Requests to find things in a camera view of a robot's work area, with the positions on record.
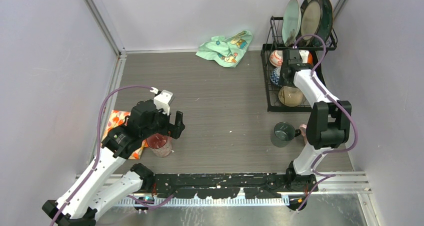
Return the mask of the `orange coral pattern bowl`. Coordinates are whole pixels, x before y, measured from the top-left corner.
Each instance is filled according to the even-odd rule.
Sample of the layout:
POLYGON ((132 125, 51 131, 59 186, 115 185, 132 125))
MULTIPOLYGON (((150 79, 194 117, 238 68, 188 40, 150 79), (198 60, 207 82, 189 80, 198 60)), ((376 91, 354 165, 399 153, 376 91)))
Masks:
POLYGON ((282 50, 274 50, 269 56, 269 62, 274 67, 280 67, 283 64, 283 52, 282 52, 282 50))

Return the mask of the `pink glass mug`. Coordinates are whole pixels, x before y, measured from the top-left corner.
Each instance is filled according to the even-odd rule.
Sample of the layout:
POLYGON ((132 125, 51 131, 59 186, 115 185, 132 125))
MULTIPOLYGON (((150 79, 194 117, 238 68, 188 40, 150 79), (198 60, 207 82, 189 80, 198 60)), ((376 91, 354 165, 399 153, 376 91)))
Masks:
POLYGON ((147 138, 146 143, 158 157, 166 157, 172 153, 172 139, 169 136, 156 133, 147 138))

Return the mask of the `white ceramic bowl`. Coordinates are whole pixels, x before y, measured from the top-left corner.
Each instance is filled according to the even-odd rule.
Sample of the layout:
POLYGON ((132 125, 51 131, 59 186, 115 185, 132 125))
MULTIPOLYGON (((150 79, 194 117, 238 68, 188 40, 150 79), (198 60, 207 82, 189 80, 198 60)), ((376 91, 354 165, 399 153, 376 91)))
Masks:
POLYGON ((304 95, 299 88, 283 86, 278 93, 278 99, 283 105, 296 107, 303 103, 304 95))

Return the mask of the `mint green flower plate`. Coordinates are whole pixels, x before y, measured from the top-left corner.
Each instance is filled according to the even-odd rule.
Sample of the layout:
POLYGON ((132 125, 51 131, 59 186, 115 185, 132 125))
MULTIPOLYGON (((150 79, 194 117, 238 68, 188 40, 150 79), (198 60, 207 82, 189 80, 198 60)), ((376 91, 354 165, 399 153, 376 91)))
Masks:
POLYGON ((293 45, 301 28, 302 13, 298 0, 290 0, 286 6, 281 36, 286 47, 293 45))

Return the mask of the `black rimmed cream plate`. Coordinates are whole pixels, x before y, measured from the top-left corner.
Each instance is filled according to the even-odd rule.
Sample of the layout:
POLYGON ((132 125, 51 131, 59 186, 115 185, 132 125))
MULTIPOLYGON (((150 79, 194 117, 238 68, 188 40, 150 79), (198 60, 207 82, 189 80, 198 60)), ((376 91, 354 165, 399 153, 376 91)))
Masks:
POLYGON ((323 0, 304 0, 301 7, 301 26, 299 37, 303 38, 298 42, 298 47, 306 47, 314 39, 313 36, 306 36, 306 34, 316 35, 323 16, 323 0))

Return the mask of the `dark blue floral plate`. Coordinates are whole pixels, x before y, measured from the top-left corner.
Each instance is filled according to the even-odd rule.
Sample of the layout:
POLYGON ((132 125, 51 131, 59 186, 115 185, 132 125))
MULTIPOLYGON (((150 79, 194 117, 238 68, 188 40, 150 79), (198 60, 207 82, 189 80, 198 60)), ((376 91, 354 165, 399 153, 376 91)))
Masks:
POLYGON ((322 0, 322 18, 316 35, 322 38, 324 42, 326 42, 331 35, 331 31, 333 28, 333 20, 333 6, 331 4, 331 1, 322 0))

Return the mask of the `white bowl orange outside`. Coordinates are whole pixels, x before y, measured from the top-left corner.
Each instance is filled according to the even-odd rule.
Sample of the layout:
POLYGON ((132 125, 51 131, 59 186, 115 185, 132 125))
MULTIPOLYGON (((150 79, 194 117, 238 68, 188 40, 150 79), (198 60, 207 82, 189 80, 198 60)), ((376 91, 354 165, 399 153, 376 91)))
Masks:
POLYGON ((313 55, 312 55, 312 52, 310 52, 310 51, 308 52, 307 62, 308 62, 309 64, 311 64, 311 65, 313 65, 313 64, 314 64, 313 55))

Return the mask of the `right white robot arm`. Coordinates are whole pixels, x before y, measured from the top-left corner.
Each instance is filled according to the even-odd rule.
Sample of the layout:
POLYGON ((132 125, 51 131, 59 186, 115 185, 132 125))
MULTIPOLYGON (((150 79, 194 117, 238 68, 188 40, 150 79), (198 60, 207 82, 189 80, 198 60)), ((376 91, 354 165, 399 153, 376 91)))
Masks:
POLYGON ((283 50, 282 58, 280 82, 300 89, 311 106, 306 146, 286 170, 287 188, 298 191, 314 181, 313 170, 322 159, 348 141, 352 104, 339 100, 326 88, 312 65, 303 62, 299 49, 283 50))

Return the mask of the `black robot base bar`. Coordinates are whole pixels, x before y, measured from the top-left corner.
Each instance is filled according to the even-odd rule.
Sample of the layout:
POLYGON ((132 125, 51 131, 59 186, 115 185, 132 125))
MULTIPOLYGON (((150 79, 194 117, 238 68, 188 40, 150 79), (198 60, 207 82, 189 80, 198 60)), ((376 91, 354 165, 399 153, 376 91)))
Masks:
POLYGON ((284 192, 305 195, 316 177, 287 176, 281 173, 158 173, 137 193, 155 194, 160 198, 233 199, 243 193, 246 199, 278 198, 284 192))

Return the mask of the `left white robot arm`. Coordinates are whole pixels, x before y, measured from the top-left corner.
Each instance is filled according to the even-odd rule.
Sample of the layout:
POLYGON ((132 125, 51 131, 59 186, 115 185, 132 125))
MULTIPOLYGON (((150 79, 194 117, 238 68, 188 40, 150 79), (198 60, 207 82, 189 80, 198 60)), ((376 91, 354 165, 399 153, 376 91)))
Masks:
POLYGON ((51 225, 95 225, 104 212, 120 199, 139 190, 149 192, 154 173, 137 163, 108 189, 101 190, 109 177, 126 162, 142 142, 156 134, 178 139, 185 129, 183 112, 170 122, 170 104, 158 99, 140 101, 120 124, 102 139, 90 165, 80 178, 56 200, 47 200, 42 210, 51 225))

